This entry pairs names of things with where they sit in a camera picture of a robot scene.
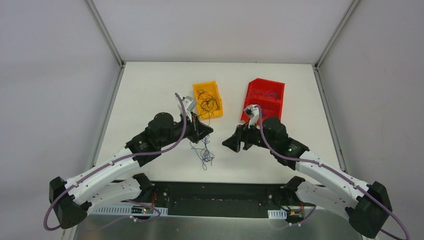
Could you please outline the red plastic bin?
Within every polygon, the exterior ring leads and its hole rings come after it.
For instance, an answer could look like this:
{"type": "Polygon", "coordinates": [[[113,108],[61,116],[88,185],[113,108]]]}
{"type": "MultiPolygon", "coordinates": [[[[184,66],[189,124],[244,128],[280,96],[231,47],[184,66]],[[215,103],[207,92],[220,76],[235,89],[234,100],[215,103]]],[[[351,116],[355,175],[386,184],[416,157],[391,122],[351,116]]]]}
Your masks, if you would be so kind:
{"type": "Polygon", "coordinates": [[[248,83],[240,121],[247,123],[249,117],[244,113],[248,105],[261,107],[262,119],[278,117],[282,119],[285,83],[256,78],[248,83]]]}

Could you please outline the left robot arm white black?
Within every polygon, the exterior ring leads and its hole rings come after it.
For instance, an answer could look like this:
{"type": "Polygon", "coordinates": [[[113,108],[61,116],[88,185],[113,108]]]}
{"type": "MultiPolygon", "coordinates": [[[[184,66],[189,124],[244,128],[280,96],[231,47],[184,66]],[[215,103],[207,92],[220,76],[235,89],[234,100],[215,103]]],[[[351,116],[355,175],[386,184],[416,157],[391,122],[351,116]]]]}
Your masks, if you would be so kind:
{"type": "Polygon", "coordinates": [[[180,111],[179,122],[170,113],[160,112],[105,163],[74,177],[57,176],[49,182],[50,206],[43,220],[45,230],[57,229],[48,226],[51,212],[58,220],[58,227],[65,230],[78,225],[95,210],[115,202],[138,199],[144,203],[152,198],[152,184],[145,174],[135,173],[121,182],[116,182],[117,179],[173,150],[184,139],[197,144],[214,131],[193,112],[196,104],[193,98],[179,94],[175,97],[180,111]]]}

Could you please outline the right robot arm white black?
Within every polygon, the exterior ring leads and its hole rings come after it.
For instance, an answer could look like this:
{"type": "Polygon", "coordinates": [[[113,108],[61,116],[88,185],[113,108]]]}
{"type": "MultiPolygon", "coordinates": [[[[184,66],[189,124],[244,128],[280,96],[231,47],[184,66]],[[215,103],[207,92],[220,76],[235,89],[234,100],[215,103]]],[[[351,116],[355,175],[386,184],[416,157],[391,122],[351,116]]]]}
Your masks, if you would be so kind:
{"type": "Polygon", "coordinates": [[[276,117],[262,119],[259,105],[248,105],[247,123],[236,126],[222,145],[238,153],[252,146],[268,149],[278,163],[319,182],[294,176],[282,189],[290,205],[309,203],[329,210],[348,221],[358,233],[374,239],[389,218],[392,205],[387,188],[380,182],[370,184],[318,157],[303,143],[289,137],[286,126],[276,117]]]}

